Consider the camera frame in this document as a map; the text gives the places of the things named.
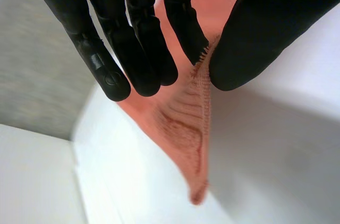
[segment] white surface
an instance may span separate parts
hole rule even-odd
[[[212,194],[200,207],[174,164],[96,87],[74,134],[90,223],[110,223],[99,221],[105,213],[121,223],[338,223],[338,29],[339,5],[256,80],[213,90]]]
[[[68,141],[0,124],[0,224],[84,224]]]
[[[99,89],[75,132],[89,223],[231,223],[211,194],[200,207],[189,202],[177,167]]]

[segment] white wall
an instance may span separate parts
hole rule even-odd
[[[0,124],[0,224],[86,223],[69,141]]]

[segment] robotic hand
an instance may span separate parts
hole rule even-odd
[[[91,0],[104,33],[142,96],[176,81],[177,69],[155,17],[155,0]],[[208,46],[191,0],[164,0],[168,19],[194,64]],[[45,0],[61,21],[98,83],[114,101],[130,85],[99,39],[86,0]],[[340,0],[237,0],[211,57],[210,78],[228,91],[249,82]]]
[[[98,36],[87,0],[44,0],[64,26],[78,53],[113,101],[127,98],[131,87]],[[155,0],[126,0],[132,27],[125,15],[125,0],[90,0],[105,36],[126,75],[142,96],[152,96],[161,85],[178,76],[155,17]],[[208,40],[198,24],[191,0],[164,0],[168,19],[191,61],[198,61]]]

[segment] salmon pink fabric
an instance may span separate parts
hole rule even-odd
[[[216,37],[222,32],[235,1],[192,1],[203,32],[212,43],[208,55],[202,56],[195,67],[183,53],[167,20],[164,3],[159,2],[156,15],[161,21],[162,32],[175,59],[178,80],[169,87],[162,87],[150,98],[141,97],[132,91],[129,98],[120,103],[121,108],[177,164],[189,185],[193,204],[202,202],[208,185],[209,59]]]

